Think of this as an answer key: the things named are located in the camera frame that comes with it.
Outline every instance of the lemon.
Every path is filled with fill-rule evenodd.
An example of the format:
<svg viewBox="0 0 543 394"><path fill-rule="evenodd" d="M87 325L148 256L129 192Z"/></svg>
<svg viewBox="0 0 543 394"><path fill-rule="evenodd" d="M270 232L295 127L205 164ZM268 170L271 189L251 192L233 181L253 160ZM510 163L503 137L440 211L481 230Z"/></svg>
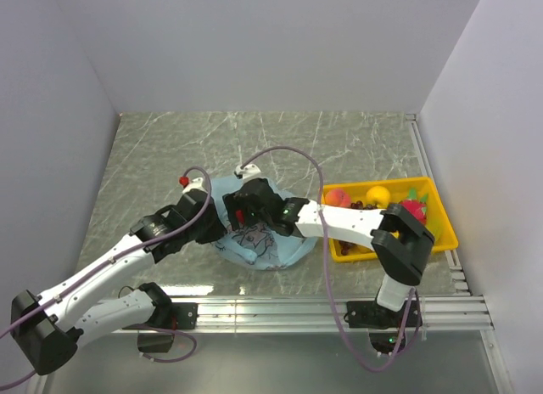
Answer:
<svg viewBox="0 0 543 394"><path fill-rule="evenodd" d="M383 186L373 186L366 193L366 203L377 205L378 209L386 209L390 203L390 192Z"/></svg>

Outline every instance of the yellow container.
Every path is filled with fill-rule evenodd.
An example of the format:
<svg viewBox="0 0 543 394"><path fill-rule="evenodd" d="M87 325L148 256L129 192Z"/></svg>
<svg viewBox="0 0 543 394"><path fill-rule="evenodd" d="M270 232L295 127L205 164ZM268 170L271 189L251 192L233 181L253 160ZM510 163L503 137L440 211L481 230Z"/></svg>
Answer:
<svg viewBox="0 0 543 394"><path fill-rule="evenodd" d="M417 191L418 199L425 194L428 194L428 200L426 201L427 223L438 222L442 231L440 237L434 244L432 253L454 250L458 246L458 239L452 229L445 208L441 203L438 189L435 187L434 181L429 177L408 177L405 179L379 180L375 182L327 184L324 186L324 191L322 193L322 203L324 203L324 196L326 196L330 190L341 188L350 196L353 202L361 200L365 205L366 193L373 186L384 186L387 188L390 192L390 201L392 203L400 203L403 199L406 199L409 194L409 189L415 189ZM336 262L353 262L377 258L375 252L359 245L353 247L348 255L342 256L341 247L336 239L330 239L330 252L332 253L333 260Z"/></svg>

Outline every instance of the dragon fruit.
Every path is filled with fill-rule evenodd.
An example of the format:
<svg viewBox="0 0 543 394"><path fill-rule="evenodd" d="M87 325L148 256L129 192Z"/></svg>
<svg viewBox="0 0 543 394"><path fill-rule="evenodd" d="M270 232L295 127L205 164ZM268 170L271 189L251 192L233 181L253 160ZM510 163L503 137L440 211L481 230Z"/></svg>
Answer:
<svg viewBox="0 0 543 394"><path fill-rule="evenodd" d="M426 225L426 201L428 194L425 194L417 200L417 191L413 188L409 189L409 195L403 199L400 204L403 205L419 222Z"/></svg>

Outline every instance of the light blue bag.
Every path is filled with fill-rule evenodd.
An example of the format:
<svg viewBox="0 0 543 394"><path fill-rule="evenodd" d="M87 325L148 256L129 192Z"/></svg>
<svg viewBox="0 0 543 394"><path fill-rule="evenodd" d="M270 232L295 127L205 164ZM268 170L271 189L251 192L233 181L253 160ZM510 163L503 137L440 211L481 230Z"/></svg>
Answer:
<svg viewBox="0 0 543 394"><path fill-rule="evenodd" d="M279 190L270 179L268 183L283 199L293 196L287 191ZM282 269L293 265L313 250L316 238L284 237L264 223L232 231L222 196L239 190L243 184L243 181L235 176L211 180L211 196L215 201L217 214L228 230L228 234L222 239L211 243L220 256L251 269Z"/></svg>

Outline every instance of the table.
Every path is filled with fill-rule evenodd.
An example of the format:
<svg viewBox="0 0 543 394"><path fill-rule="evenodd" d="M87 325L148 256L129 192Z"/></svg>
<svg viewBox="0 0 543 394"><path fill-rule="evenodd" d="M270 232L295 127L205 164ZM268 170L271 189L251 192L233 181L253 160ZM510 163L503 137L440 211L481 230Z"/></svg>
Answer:
<svg viewBox="0 0 543 394"><path fill-rule="evenodd" d="M101 256L140 217L178 200L179 176L190 166L212 177L231 175L256 151L288 144L320 162L327 183L421 176L403 114L361 112L125 113L121 116L77 269ZM315 199L318 181L307 160L286 151L259 158L260 169L294 194ZM337 295L374 296L383 278L378 261L330 260ZM220 258L209 245L187 245L127 285L154 281L174 296L324 295L322 242L297 264L255 271ZM447 260L432 256L423 295L455 292Z"/></svg>

